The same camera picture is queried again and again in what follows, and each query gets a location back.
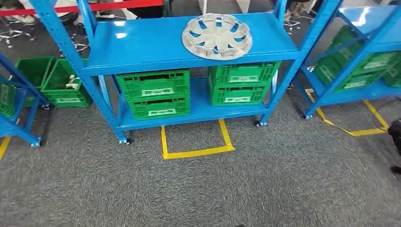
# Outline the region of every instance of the white label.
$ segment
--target white label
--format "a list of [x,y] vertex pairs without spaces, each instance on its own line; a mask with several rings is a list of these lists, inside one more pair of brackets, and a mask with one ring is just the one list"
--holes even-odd
[[166,115],[166,114],[176,114],[175,109],[167,109],[167,110],[153,110],[148,111],[148,116],[158,116],[158,115]]
[[341,50],[340,50],[340,53],[342,53],[342,55],[343,55],[347,60],[349,60],[350,58],[352,58],[352,54],[351,54],[351,52],[349,52],[349,50],[348,50],[347,48],[341,49]]
[[356,83],[349,83],[344,88],[347,89],[347,88],[352,88],[352,87],[360,87],[360,86],[363,86],[365,84],[366,84],[366,80],[360,81],[360,82],[356,82]]
[[333,79],[333,77],[334,77],[333,74],[331,73],[331,71],[325,65],[322,65],[319,68],[326,75],[327,78],[329,78],[330,80]]
[[387,72],[390,74],[391,77],[395,77],[398,75],[398,71],[395,68],[389,68]]
[[247,76],[247,77],[231,77],[228,82],[235,83],[235,82],[257,82],[257,81],[258,81],[258,75]]
[[173,88],[162,88],[162,89],[153,89],[153,90],[142,90],[142,96],[158,96],[158,95],[167,95],[174,94]]
[[56,98],[57,103],[80,103],[79,98]]
[[9,99],[9,87],[8,85],[2,84],[1,85],[1,99],[0,102],[4,105],[7,105],[7,101]]
[[236,98],[226,98],[224,100],[225,103],[243,103],[250,102],[251,97],[236,97]]
[[364,69],[372,69],[372,68],[377,68],[377,67],[382,67],[386,66],[387,61],[376,61],[376,62],[371,62],[368,63],[364,66]]

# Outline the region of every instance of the blue metal shelf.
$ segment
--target blue metal shelf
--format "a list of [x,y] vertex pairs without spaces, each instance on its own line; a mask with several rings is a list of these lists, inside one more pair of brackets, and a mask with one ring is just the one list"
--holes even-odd
[[[253,37],[250,51],[231,61],[207,60],[190,53],[182,44],[182,32],[194,17],[166,17],[126,21],[97,22],[86,0],[78,0],[84,18],[91,52],[85,64],[77,54],[68,33],[61,24],[48,0],[30,0],[41,17],[48,32],[60,47],[83,85],[93,98],[120,143],[126,143],[124,131],[262,114],[260,125],[266,125],[275,106],[286,91],[295,73],[329,23],[341,0],[325,0],[321,10],[297,48],[283,28],[286,0],[277,0],[273,13],[237,14],[246,23]],[[136,121],[119,90],[114,74],[205,67],[222,64],[251,63],[262,61],[293,60],[287,68],[269,102],[264,105],[223,106],[209,105],[205,79],[191,80],[191,114],[188,116]],[[117,116],[113,113],[104,76],[111,76],[120,93]],[[98,76],[99,86],[93,81]]]
[[[381,26],[387,17],[397,8],[396,5],[340,8],[339,16],[360,35],[368,34]],[[371,52],[401,50],[401,18],[372,47]]]
[[188,116],[168,117],[151,120],[135,120],[131,110],[126,105],[122,106],[122,130],[133,130],[156,127],[161,125],[184,124],[191,122],[202,122],[217,120],[220,118],[242,117],[258,115],[266,111],[266,106],[261,102],[259,105],[235,105],[235,106],[211,106],[207,78],[191,79],[191,113]]
[[117,74],[295,59],[299,50],[273,13],[237,14],[252,31],[253,45],[231,61],[208,60],[185,49],[181,34],[194,17],[165,17],[97,23],[86,75]]
[[[324,84],[313,72],[310,72],[307,67],[302,67],[302,72],[316,95],[321,96],[326,89]],[[378,99],[394,96],[401,96],[401,87],[388,87],[382,79],[378,79],[375,83],[365,88],[351,89],[326,95],[322,100],[321,105],[334,105],[356,102],[364,99]]]
[[[0,64],[12,75],[13,79],[15,79],[11,81],[6,80],[0,76],[0,81],[2,83],[11,84],[17,87],[14,116],[5,117],[0,114],[0,137],[19,136],[26,142],[30,143],[32,147],[38,147],[40,146],[40,137],[36,137],[31,134],[30,131],[32,123],[34,121],[38,106],[41,104],[42,106],[48,107],[50,105],[50,102],[1,53]],[[25,126],[22,127],[17,124],[17,120],[21,115],[25,99],[28,95],[34,97],[34,102],[32,104],[32,107],[30,108],[28,117],[25,120]]]
[[[351,73],[361,60],[368,56],[368,54],[373,52],[401,50],[401,4],[349,9],[341,8],[338,10],[338,16],[343,18],[345,22],[358,33],[359,38],[332,48],[313,60],[305,62],[305,66],[301,67],[300,71],[305,75],[309,84],[315,91],[316,96],[315,102],[312,102],[310,98],[305,95],[303,85],[298,79],[295,79],[295,82],[300,86],[301,91],[304,93],[309,103],[309,107],[305,111],[305,117],[307,119],[312,117],[315,110],[322,105],[349,103],[364,99],[378,99],[401,95],[401,88],[388,87],[381,79],[365,88],[333,93],[334,89]],[[347,64],[343,65],[343,68],[331,84],[324,86],[320,79],[313,72],[310,72],[309,67],[307,67],[310,62],[316,62],[318,59],[330,55],[359,39],[364,39],[364,44],[353,58],[350,59]]]

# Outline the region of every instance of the yellow tape square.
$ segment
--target yellow tape square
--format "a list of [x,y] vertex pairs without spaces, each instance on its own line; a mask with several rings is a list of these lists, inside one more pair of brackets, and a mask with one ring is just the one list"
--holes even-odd
[[[311,101],[314,102],[314,98],[312,97],[312,93],[314,92],[314,90],[309,88],[309,89],[305,89],[305,92],[308,95],[308,97],[311,99]],[[326,117],[324,116],[323,111],[322,111],[321,108],[317,108],[316,111],[317,111],[317,113],[323,119],[323,121],[325,123],[327,123],[329,125],[332,125],[334,127],[337,127],[340,130],[343,130],[344,132],[348,133],[351,136],[366,136],[366,135],[374,135],[374,134],[386,133],[387,129],[389,128],[389,125],[387,124],[387,122],[375,110],[375,108],[370,104],[369,101],[363,100],[363,102],[369,108],[369,110],[373,113],[375,118],[380,122],[380,124],[382,124],[383,127],[381,127],[381,128],[373,128],[373,129],[364,129],[364,130],[358,130],[358,131],[348,131],[348,130],[346,130],[346,129],[334,124],[333,122],[329,121],[328,119],[326,119]]]
[[161,137],[161,141],[162,141],[163,159],[197,157],[197,156],[211,155],[211,154],[217,154],[217,153],[234,150],[234,147],[231,144],[230,136],[228,135],[227,127],[226,127],[226,124],[224,123],[224,120],[219,119],[218,123],[220,124],[221,133],[223,134],[224,143],[226,144],[225,146],[217,147],[217,148],[202,149],[202,150],[176,152],[176,153],[168,152],[166,131],[165,131],[164,126],[161,126],[160,137]]

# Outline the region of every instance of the floor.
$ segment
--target floor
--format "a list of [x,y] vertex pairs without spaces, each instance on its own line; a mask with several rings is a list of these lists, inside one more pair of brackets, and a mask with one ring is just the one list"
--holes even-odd
[[[174,2],[175,12],[199,13],[196,2]],[[0,50],[12,61],[56,55],[36,33]],[[388,123],[400,116],[394,100],[371,102]],[[391,137],[305,120],[305,104],[288,90],[265,128],[254,117],[225,120],[235,151],[174,160],[161,158],[160,128],[130,131],[133,144],[118,145],[94,105],[40,110],[34,133],[44,145],[13,137],[0,162],[0,226],[399,227],[401,179],[389,167],[401,158]],[[375,127],[362,102],[323,111],[350,130]],[[217,121],[167,126],[169,151],[222,145],[219,130]]]

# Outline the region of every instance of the yellow floor marking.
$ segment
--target yellow floor marking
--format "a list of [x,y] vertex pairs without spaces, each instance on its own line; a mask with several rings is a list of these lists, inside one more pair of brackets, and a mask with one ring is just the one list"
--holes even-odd
[[221,133],[223,134],[223,139],[226,144],[225,146],[217,147],[217,148],[202,149],[202,150],[176,152],[176,153],[168,152],[166,130],[165,130],[164,126],[161,126],[160,137],[161,137],[161,141],[162,141],[163,159],[197,157],[197,156],[211,155],[211,154],[217,154],[217,153],[221,153],[221,152],[227,152],[227,151],[234,150],[234,147],[231,144],[231,139],[230,139],[230,136],[228,135],[227,127],[226,127],[226,124],[224,123],[224,120],[219,119],[218,123],[220,124]]
[[[314,102],[314,98],[312,97],[312,93],[314,92],[313,89],[305,89],[306,94],[308,97],[311,99],[312,102]],[[358,131],[348,131],[333,122],[329,121],[326,119],[326,117],[323,114],[323,111],[321,108],[317,108],[316,111],[319,114],[319,116],[323,119],[323,121],[326,124],[332,125],[334,127],[339,128],[340,130],[343,130],[344,132],[348,133],[351,136],[366,136],[366,135],[374,135],[374,134],[381,134],[381,133],[386,133],[387,129],[389,128],[388,124],[386,121],[381,117],[381,115],[375,110],[375,108],[370,104],[369,101],[363,100],[365,105],[369,108],[369,110],[373,113],[373,115],[376,117],[376,119],[382,124],[383,127],[381,128],[374,128],[374,129],[364,129],[364,130],[358,130]]]
[[0,160],[3,158],[4,152],[6,151],[7,147],[9,146],[11,136],[7,136],[3,138],[3,142],[0,145]]

